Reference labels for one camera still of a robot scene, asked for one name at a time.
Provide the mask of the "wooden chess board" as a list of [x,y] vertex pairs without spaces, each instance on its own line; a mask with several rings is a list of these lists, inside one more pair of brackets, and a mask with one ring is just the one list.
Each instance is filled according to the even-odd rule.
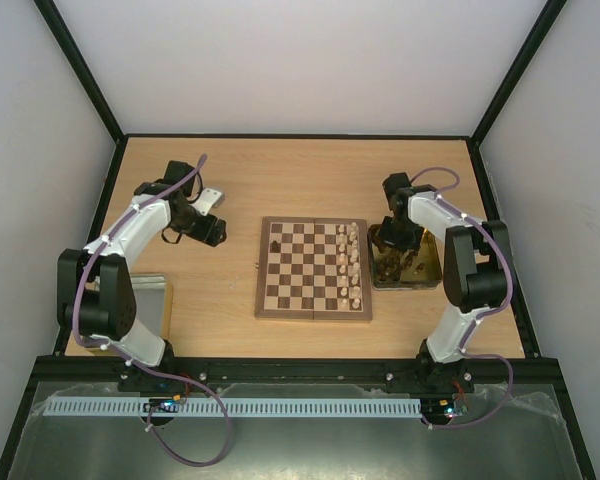
[[[359,224],[362,311],[338,309],[336,230]],[[262,220],[254,315],[258,319],[369,322],[372,281],[363,219],[267,216]],[[271,252],[271,243],[281,245]]]

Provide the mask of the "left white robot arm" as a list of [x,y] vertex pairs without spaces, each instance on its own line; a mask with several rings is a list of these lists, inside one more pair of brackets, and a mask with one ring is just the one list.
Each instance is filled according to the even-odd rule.
[[128,363],[158,367],[168,341],[138,317],[131,267],[156,235],[171,230],[209,247],[227,239],[226,222],[210,213],[222,203],[219,190],[194,184],[207,161],[168,163],[162,178],[134,190],[129,206],[100,236],[79,250],[66,249],[57,264],[58,322],[83,348],[114,351]]

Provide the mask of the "gold tin with dark pieces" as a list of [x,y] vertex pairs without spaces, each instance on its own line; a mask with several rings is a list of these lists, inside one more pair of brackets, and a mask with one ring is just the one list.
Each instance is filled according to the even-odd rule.
[[380,227],[380,224],[373,224],[368,230],[373,288],[375,290],[435,289],[442,281],[442,267],[435,237],[425,230],[417,248],[400,251],[381,241]]

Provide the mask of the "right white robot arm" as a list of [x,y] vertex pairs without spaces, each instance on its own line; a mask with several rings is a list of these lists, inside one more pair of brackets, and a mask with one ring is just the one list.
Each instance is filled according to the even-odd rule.
[[436,188],[417,185],[404,172],[389,175],[383,190],[392,215],[369,237],[391,254],[417,252],[426,233],[444,246],[442,285],[448,305],[416,356],[415,377],[430,392],[447,390],[462,379],[462,361],[469,357],[467,344],[475,330],[505,310],[514,293],[506,225],[480,220],[449,203],[443,193],[459,185],[459,175],[440,170],[454,182]]

